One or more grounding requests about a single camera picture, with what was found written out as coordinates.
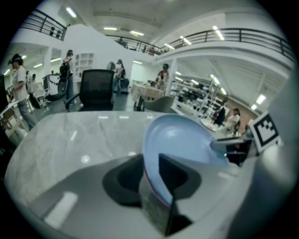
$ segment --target black metal railing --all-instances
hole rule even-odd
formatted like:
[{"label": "black metal railing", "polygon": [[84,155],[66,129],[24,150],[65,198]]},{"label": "black metal railing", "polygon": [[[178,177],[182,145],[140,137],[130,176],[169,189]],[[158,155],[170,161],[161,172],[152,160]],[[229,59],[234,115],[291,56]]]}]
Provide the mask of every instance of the black metal railing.
[{"label": "black metal railing", "polygon": [[158,56],[161,54],[161,50],[159,47],[143,41],[139,41],[128,37],[122,37],[122,36],[114,36],[114,35],[106,35],[106,36],[110,37],[112,40],[116,41],[118,44],[122,45],[124,48],[129,50],[140,51],[143,53],[147,53],[151,56]]},{"label": "black metal railing", "polygon": [[45,33],[61,41],[64,40],[66,32],[65,26],[37,9],[32,11],[20,27]]},{"label": "black metal railing", "polygon": [[[223,28],[219,29],[224,40],[222,40],[215,30],[209,30],[204,32],[195,33],[192,35],[184,36],[191,44],[205,43],[205,42],[244,42],[249,44],[258,45],[276,51],[285,57],[289,58],[291,61],[295,61],[295,55],[292,51],[289,43],[274,34],[246,28]],[[172,46],[174,49],[178,49],[189,44],[184,41],[184,39],[175,40],[168,45]],[[167,46],[160,49],[161,54],[171,51]]]}]

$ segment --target table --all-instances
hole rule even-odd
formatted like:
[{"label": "table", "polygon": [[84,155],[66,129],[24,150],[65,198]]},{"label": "table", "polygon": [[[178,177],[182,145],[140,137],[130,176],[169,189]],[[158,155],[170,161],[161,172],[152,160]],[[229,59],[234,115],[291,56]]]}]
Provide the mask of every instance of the table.
[{"label": "table", "polygon": [[[41,218],[32,210],[36,199],[75,172],[101,164],[104,167],[105,162],[117,162],[116,159],[141,153],[147,127],[162,115],[165,113],[117,111],[49,115],[28,133],[14,152],[6,171],[5,187],[21,213],[37,230],[43,231]],[[202,172],[203,177],[211,176],[213,180],[203,180],[200,190],[192,198],[178,202],[178,208],[186,212],[184,215],[197,220],[217,204],[235,179],[234,175],[227,175],[228,170],[213,166],[212,174]],[[219,172],[227,175],[227,179],[220,178]],[[83,178],[76,181],[76,185],[84,189],[90,186]],[[97,202],[105,202],[109,206],[101,208],[101,213],[98,213],[90,201],[83,203],[78,200],[80,207],[89,207],[88,212],[81,208],[66,215],[66,219],[63,218],[63,212],[59,211],[60,215],[55,218],[67,220],[68,223],[57,228],[66,235],[80,239],[96,239],[99,235],[102,238],[116,239],[162,238],[138,208],[120,206],[107,195],[102,195]],[[77,220],[76,226],[70,224],[70,220]]]},{"label": "table", "polygon": [[137,111],[141,111],[141,105],[143,102],[142,97],[149,97],[149,98],[156,99],[164,95],[164,91],[162,90],[159,90],[155,87],[144,86],[136,83],[133,85],[131,93],[133,94],[133,100],[135,101],[134,108]]},{"label": "table", "polygon": [[16,105],[17,105],[18,103],[19,103],[19,101],[16,100],[16,101],[14,101],[14,102],[8,104],[8,106],[7,106],[7,107],[0,113],[0,118],[3,118],[3,115],[4,115],[8,110],[12,109],[12,110],[14,111],[14,116],[15,116],[15,118],[17,119],[17,124],[14,125],[14,126],[12,127],[12,129],[7,133],[7,136],[8,136],[8,137],[11,136],[12,133],[13,133],[13,132],[17,129],[17,127],[19,127],[20,125],[22,125],[22,127],[26,130],[27,133],[29,132],[28,128],[25,126],[25,124],[23,123],[23,121],[21,120],[19,114],[18,114],[17,111],[16,111]]}]

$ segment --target pants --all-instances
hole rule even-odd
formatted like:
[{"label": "pants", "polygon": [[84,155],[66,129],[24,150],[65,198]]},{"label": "pants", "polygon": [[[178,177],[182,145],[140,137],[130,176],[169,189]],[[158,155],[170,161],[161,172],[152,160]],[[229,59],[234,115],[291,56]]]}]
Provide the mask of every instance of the pants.
[{"label": "pants", "polygon": [[113,81],[113,92],[116,86],[117,86],[116,95],[119,96],[121,94],[121,87],[120,87],[120,78],[118,76],[116,76]]},{"label": "pants", "polygon": [[68,100],[74,96],[74,81],[73,81],[73,75],[69,75],[67,78],[67,88],[65,91],[65,100]]},{"label": "pants", "polygon": [[29,113],[29,111],[27,109],[27,100],[24,99],[24,100],[20,101],[18,103],[18,108],[19,108],[21,116],[28,124],[29,130],[31,130],[36,125],[36,121],[34,120],[34,118],[32,117],[32,115]]}]

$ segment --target black fisheye border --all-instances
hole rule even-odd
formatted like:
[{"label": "black fisheye border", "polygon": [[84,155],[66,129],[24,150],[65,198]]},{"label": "black fisheye border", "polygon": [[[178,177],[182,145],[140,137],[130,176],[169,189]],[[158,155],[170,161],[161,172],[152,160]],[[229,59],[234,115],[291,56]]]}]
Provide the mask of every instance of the black fisheye border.
[{"label": "black fisheye border", "polygon": [[[36,8],[38,4],[42,1],[40,0],[15,0],[15,1],[3,1],[1,3],[2,14],[0,14],[0,22],[2,24],[1,28],[1,38],[2,46],[0,47],[0,60],[2,61],[6,49],[13,38],[14,34],[27,18],[29,13]],[[299,5],[296,1],[284,0],[284,1],[273,1],[273,0],[257,0],[266,11],[274,18],[274,20],[281,27],[282,31],[288,38],[292,49],[298,59],[299,56],[299,44],[298,44],[298,8]],[[296,188],[293,190],[292,194],[287,199],[287,202],[280,209],[277,215],[257,234],[255,238],[267,238],[273,234],[284,233],[284,237],[291,237],[297,234],[297,225],[295,225],[296,220],[293,219],[293,213],[298,211],[298,183]],[[20,233],[23,236],[30,236],[31,238],[40,238],[34,232],[28,223],[23,219],[14,218],[10,210],[7,210],[7,204],[10,204],[14,209],[14,213],[17,213],[17,209],[13,206],[12,202],[9,200],[5,190],[1,190],[1,212],[2,212],[2,235],[9,235],[10,237],[18,237]]]}]

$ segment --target backpack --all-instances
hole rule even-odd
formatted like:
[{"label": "backpack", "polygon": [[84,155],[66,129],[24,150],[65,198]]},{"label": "backpack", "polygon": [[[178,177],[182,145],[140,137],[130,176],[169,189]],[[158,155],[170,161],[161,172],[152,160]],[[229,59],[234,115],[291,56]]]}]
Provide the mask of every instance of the backpack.
[{"label": "backpack", "polygon": [[59,72],[60,72],[60,77],[61,78],[67,78],[67,76],[69,75],[70,73],[70,62],[71,59],[69,59],[67,62],[63,62],[62,65],[60,66],[59,68]]}]

